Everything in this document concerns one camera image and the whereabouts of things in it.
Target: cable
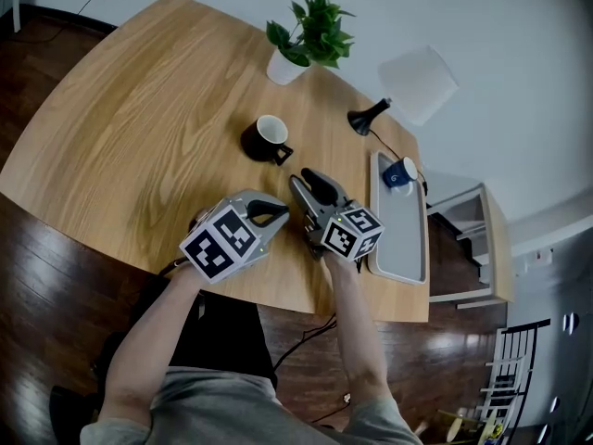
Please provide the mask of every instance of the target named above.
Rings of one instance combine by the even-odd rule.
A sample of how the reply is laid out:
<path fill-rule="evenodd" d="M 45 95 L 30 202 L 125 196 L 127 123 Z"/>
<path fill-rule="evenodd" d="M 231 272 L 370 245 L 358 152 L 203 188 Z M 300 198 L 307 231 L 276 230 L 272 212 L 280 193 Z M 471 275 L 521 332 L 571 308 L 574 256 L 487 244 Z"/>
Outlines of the cable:
<path fill-rule="evenodd" d="M 330 412 L 330 413 L 324 415 L 323 417 L 320 417 L 318 419 L 313 420 L 311 423 L 312 424 L 316 424 L 317 422 L 319 422 L 319 421 L 321 421 L 323 419 L 326 419 L 327 417 L 331 417 L 332 415 L 335 415 L 338 412 L 342 412 L 343 410 L 345 410 L 349 406 L 350 406 L 350 402 L 348 404 L 346 404 L 344 407 L 340 407 L 339 409 L 336 409 L 335 411 Z"/>
<path fill-rule="evenodd" d="M 157 273 L 157 277 L 164 277 L 165 275 L 167 275 L 167 273 L 169 273 L 173 269 L 176 269 L 181 264 L 186 263 L 187 261 L 188 259 L 186 257 L 180 257 L 179 259 L 175 259 L 173 262 L 169 262 L 163 270 Z"/>
<path fill-rule="evenodd" d="M 91 3 L 92 0 L 88 0 L 83 6 L 82 8 L 78 11 L 77 15 L 80 15 L 81 12 L 86 8 L 87 5 L 89 5 Z M 57 36 L 62 33 L 64 30 L 66 30 L 69 26 L 71 26 L 72 23 L 69 22 L 66 25 L 64 25 L 62 28 L 60 28 L 57 33 L 52 36 L 51 38 L 47 39 L 47 40 L 38 40 L 38 41 L 27 41 L 27 40 L 18 40 L 18 39 L 14 39 L 14 38 L 8 38 L 7 41 L 12 41 L 14 43 L 26 43 L 28 45 L 40 45 L 42 43 L 51 43 L 52 41 L 54 41 Z"/>
<path fill-rule="evenodd" d="M 303 332 L 303 337 L 301 338 L 301 340 L 296 343 L 295 346 L 293 346 L 290 350 L 288 350 L 285 354 L 283 354 L 280 359 L 276 362 L 276 364 L 274 365 L 273 368 L 273 372 L 276 372 L 276 369 L 278 369 L 280 367 L 280 364 L 283 363 L 283 361 L 290 356 L 293 352 L 295 352 L 297 350 L 298 347 L 304 345 L 305 343 L 307 343 L 307 341 L 309 341 L 310 339 L 313 339 L 315 337 L 318 337 L 319 335 L 322 335 L 323 333 L 325 333 L 326 331 L 329 331 L 331 329 L 334 329 L 337 326 L 337 322 L 332 320 L 335 318 L 335 314 L 333 314 L 331 316 L 331 318 L 327 321 L 327 323 L 324 326 L 320 326 L 319 328 L 313 328 L 312 330 L 308 330 L 308 331 L 304 331 Z M 310 333 L 314 331 L 315 333 L 313 333 L 311 336 L 309 337 L 305 337 L 305 335 L 307 333 Z"/>
<path fill-rule="evenodd" d="M 381 142 L 391 153 L 393 153 L 397 159 L 401 159 L 401 156 L 397 154 L 396 150 L 394 150 L 391 146 L 386 144 L 383 141 L 383 139 L 377 134 L 376 131 L 374 131 L 373 129 L 369 129 L 369 132 L 371 132 L 371 134 L 373 134 L 375 137 L 377 137 L 377 140 L 379 142 Z M 418 174 L 420 176 L 422 176 L 422 178 L 423 178 L 424 195 L 427 196 L 428 195 L 428 183 L 426 182 L 426 178 L 424 177 L 423 173 L 420 170 L 418 170 Z"/>

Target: wooden table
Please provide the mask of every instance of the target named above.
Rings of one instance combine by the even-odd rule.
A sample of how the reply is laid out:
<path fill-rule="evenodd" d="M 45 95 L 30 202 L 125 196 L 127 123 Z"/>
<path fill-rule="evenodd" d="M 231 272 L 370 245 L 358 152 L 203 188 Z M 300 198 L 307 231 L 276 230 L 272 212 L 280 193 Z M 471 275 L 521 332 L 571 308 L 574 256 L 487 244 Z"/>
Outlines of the wooden table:
<path fill-rule="evenodd" d="M 329 314 L 331 287 L 302 241 L 288 176 L 311 167 L 368 205 L 369 156 L 382 146 L 347 124 L 347 111 L 369 107 L 367 98 L 321 67 L 287 86 L 272 83 L 272 50 L 262 31 L 208 6 L 157 1 L 45 100 L 0 174 L 0 191 L 65 235 L 152 273 L 180 255 L 199 209 L 241 189 L 265 191 L 290 206 L 291 221 L 267 259 L 210 289 Z M 282 167 L 251 161 L 240 148 L 240 133 L 261 114 L 288 126 L 295 154 Z M 388 116 L 373 129 L 420 163 L 414 137 Z M 428 283 L 366 268 L 362 282 L 375 319 L 427 321 Z"/>

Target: black mug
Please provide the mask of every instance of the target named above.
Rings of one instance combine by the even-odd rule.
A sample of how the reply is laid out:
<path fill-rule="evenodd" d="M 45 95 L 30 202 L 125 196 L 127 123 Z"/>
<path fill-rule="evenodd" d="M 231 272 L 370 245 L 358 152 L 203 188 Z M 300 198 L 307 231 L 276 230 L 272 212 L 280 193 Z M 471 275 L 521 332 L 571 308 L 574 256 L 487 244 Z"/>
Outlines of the black mug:
<path fill-rule="evenodd" d="M 241 146 L 248 157 L 255 161 L 272 161 L 282 165 L 293 154 L 284 142 L 288 129 L 284 122 L 273 115 L 262 115 L 241 134 Z"/>

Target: blue cup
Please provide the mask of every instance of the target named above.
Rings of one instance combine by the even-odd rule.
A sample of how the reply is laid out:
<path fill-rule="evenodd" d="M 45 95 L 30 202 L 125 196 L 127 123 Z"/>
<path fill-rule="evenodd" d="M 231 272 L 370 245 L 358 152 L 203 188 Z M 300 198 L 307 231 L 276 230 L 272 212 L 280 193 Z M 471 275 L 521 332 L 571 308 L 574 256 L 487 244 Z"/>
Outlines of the blue cup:
<path fill-rule="evenodd" d="M 387 170 L 383 172 L 383 181 L 390 188 L 405 186 L 409 182 L 418 179 L 418 170 L 416 164 L 410 157 L 404 157 L 396 161 Z"/>

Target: black shorts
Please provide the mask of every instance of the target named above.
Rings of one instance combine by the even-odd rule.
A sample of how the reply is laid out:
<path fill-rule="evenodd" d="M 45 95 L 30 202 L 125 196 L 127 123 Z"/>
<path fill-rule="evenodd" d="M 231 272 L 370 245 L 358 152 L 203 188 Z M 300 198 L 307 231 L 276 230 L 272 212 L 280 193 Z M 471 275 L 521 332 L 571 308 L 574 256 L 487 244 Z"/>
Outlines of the black shorts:
<path fill-rule="evenodd" d="M 130 328 L 164 291 L 168 279 L 156 277 L 141 291 L 130 316 Z M 199 317 L 203 303 L 204 314 Z M 125 334 L 111 335 L 96 362 L 99 394 L 103 396 L 105 378 L 111 358 Z M 218 371 L 258 375 L 270 379 L 276 388 L 270 353 L 255 303 L 230 299 L 210 292 L 201 292 L 190 310 L 170 366 L 189 366 Z"/>

